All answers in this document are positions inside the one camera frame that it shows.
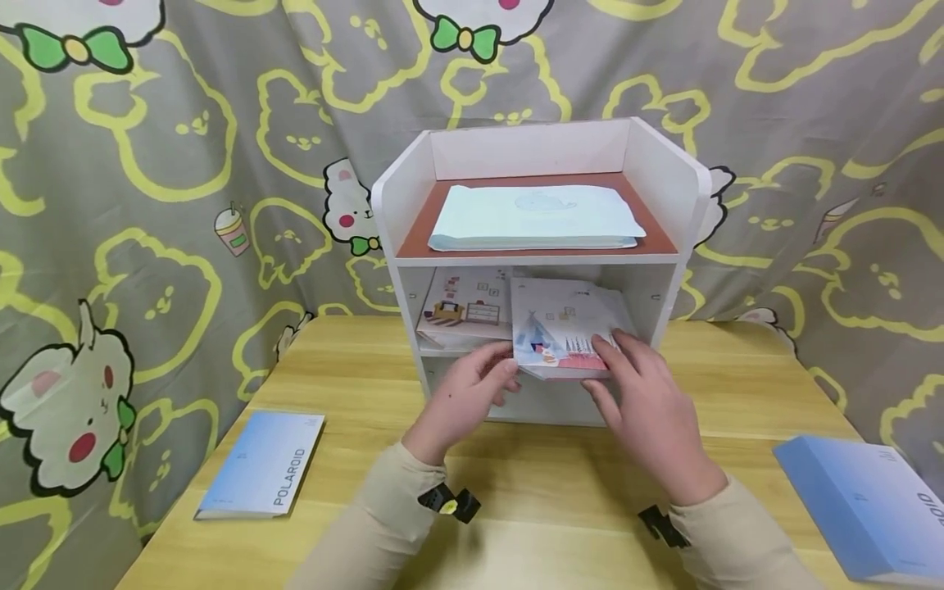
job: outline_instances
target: person's left hand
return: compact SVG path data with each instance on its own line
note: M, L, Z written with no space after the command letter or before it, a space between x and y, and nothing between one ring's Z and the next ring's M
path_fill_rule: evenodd
M471 434L492 404L504 405L504 390L517 392L518 363L512 343L485 345L449 368L426 408L403 435L403 446L420 462L441 465L450 447Z

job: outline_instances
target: green bow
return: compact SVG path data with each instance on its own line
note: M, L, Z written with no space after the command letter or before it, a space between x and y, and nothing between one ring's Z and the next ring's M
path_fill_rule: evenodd
M123 397L119 397L118 424L121 430L125 433L129 432L131 427L134 426L136 418L137 414L134 408L131 407L131 404L127 403ZM125 445L120 439L115 441L114 445L112 445L108 452L105 453L105 456L102 457L102 466L105 467L105 471L109 474L109 481L117 480L122 472L125 471Z
M459 47L459 36L468 30L472 34L472 44L469 47L460 47L463 51L470 51L480 63L491 63L498 54L498 36L501 29L496 25L486 25L476 30L462 29L447 16L436 17L436 27L432 30L432 48L436 51L452 51Z
M351 254L354 256L363 256L371 250L376 250L380 247L380 240L377 240L377 248L373 247L370 244L371 240L377 240L377 238L362 238L361 236L354 236L351 238Z
M26 61L41 72L58 72L74 59L66 52L68 38L57 37L33 25L20 25L20 37ZM101 26L81 38L89 52L88 62L113 74L130 71L133 61L121 33L110 26Z

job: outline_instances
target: brown shelf board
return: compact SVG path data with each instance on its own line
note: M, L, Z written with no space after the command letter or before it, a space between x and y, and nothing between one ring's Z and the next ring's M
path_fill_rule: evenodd
M645 238L638 238L635 248L612 248L605 250L559 249L559 250L477 250L471 252L439 252L428 246L432 229L439 219L439 212L446 203L449 188L454 185L467 187L486 186L550 186L560 184L588 184L615 189L630 205L633 216L646 231ZM618 172L605 174L557 175L545 177L466 178L462 180L438 180L430 191L426 203L416 215L413 227L397 252L398 258L481 258L495 256L638 256L640 254L677 254L675 245L668 239L659 222L639 198L630 182Z

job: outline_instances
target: gray fabric backdrop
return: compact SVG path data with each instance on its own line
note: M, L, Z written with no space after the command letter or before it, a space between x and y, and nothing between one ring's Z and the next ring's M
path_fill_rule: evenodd
M663 130L717 183L676 315L944 494L944 6L459 5L0 6L0 588L113 586L300 324L396 312L364 187L428 128Z

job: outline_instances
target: cartoon drink cup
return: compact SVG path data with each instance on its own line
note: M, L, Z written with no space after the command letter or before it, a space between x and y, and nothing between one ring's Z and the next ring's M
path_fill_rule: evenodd
M233 256L239 256L249 248L249 234L245 231L243 216L236 211L234 203L230 203L229 209L216 216L214 228Z

